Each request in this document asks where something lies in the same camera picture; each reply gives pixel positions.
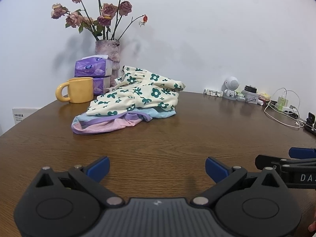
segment white robot toy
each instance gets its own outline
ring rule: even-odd
[[[225,80],[227,89],[224,91],[223,97],[230,100],[236,100],[236,89],[239,86],[238,79],[235,77],[227,77]]]

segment light blue cloth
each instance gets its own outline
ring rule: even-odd
[[[164,119],[164,118],[168,118],[171,117],[173,115],[176,114],[176,111],[165,111],[160,107],[155,107],[155,108],[135,108],[132,111],[129,111],[129,113],[133,113],[133,111],[139,111],[139,112],[143,112],[148,114],[149,116],[151,116],[154,119]],[[109,117],[108,115],[102,115],[102,116],[87,116],[86,113],[83,113],[81,115],[78,115],[74,118],[74,121],[72,122],[72,124],[75,124],[76,122],[88,122],[92,119],[99,119],[99,118],[103,118],[103,117]]]

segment purple tissue package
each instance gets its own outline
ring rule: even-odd
[[[105,77],[112,74],[112,61],[100,57],[88,57],[76,61],[75,77]]]
[[[110,88],[110,77],[96,77],[93,79],[94,95],[101,95],[106,93],[107,88]]]

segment floral fabric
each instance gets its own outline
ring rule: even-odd
[[[173,111],[178,103],[179,91],[185,88],[181,81],[145,69],[124,66],[123,73],[110,92],[98,96],[90,103],[88,116],[116,115],[135,108],[150,107]]]

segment wood grain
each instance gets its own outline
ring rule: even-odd
[[[123,198],[190,199],[214,184],[204,169],[208,156],[257,171],[258,154],[287,158],[290,147],[315,147],[313,135],[269,119],[259,105],[203,94],[181,92],[171,118],[106,134],[73,134],[74,116],[87,107],[55,101],[0,137],[0,236],[20,236],[13,211],[42,166],[64,171],[106,155],[111,171],[102,184]],[[313,220],[315,190],[291,192],[303,213],[295,236],[312,236],[307,227]]]

